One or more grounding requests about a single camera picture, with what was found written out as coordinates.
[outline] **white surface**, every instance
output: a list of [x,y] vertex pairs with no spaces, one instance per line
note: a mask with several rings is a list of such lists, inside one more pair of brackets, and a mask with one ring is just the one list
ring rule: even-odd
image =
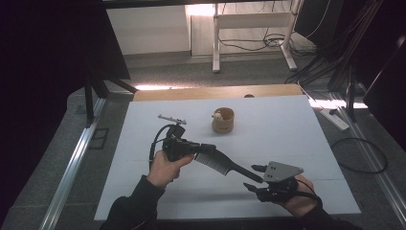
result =
[[189,51],[185,6],[107,10],[123,55]]
[[220,14],[219,29],[286,27],[291,12]]
[[343,120],[341,120],[341,118],[339,118],[337,115],[335,114],[329,114],[330,109],[323,109],[322,111],[320,111],[322,113],[323,116],[325,116],[331,123],[333,123],[336,127],[338,127],[338,129],[344,131],[347,128],[349,128],[350,126],[345,123]]
[[[235,126],[231,133],[216,134],[212,115],[223,106],[234,110]],[[158,119],[159,114],[186,119],[183,138],[214,144],[248,170],[269,161],[303,168],[330,214],[360,212],[306,96],[288,96],[130,103],[95,219],[106,219],[114,200],[129,196],[141,175],[148,173],[150,143],[159,128],[169,123]],[[224,176],[193,161],[167,186],[158,204],[158,218],[289,216],[278,205],[259,202],[242,182],[265,187],[237,172]]]

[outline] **white wall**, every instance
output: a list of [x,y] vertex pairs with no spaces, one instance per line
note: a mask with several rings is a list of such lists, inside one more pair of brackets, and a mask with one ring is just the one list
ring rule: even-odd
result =
[[189,51],[185,6],[107,10],[123,55]]

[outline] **person's left hand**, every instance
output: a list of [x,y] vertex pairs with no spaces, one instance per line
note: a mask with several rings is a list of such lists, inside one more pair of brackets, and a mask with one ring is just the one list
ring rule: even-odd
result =
[[191,163],[193,159],[194,154],[189,154],[175,162],[170,162],[165,152],[159,150],[155,154],[147,180],[154,186],[165,189],[174,178],[179,177],[180,168]]

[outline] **black sleeve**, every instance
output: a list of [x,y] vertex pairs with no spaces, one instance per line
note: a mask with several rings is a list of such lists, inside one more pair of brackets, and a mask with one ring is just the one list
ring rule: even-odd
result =
[[350,222],[332,218],[322,207],[317,205],[310,212],[299,218],[299,223],[306,230],[362,230]]
[[114,201],[101,230],[129,230],[139,226],[140,229],[148,229],[147,226],[156,222],[156,206],[164,192],[143,175],[130,197],[122,196]]

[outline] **small metal object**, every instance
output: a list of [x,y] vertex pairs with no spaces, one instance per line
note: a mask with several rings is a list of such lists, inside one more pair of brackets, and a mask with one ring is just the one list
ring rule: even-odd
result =
[[171,122],[175,122],[175,123],[181,124],[181,125],[185,125],[185,124],[186,124],[186,120],[183,120],[183,121],[182,121],[182,120],[180,120],[180,119],[174,119],[174,118],[172,118],[172,117],[164,117],[164,116],[162,116],[162,114],[159,114],[158,118],[164,119],[164,120],[167,120],[167,121],[171,121]]
[[304,170],[302,168],[271,161],[266,168],[265,175],[263,176],[263,181],[280,182],[303,172]]

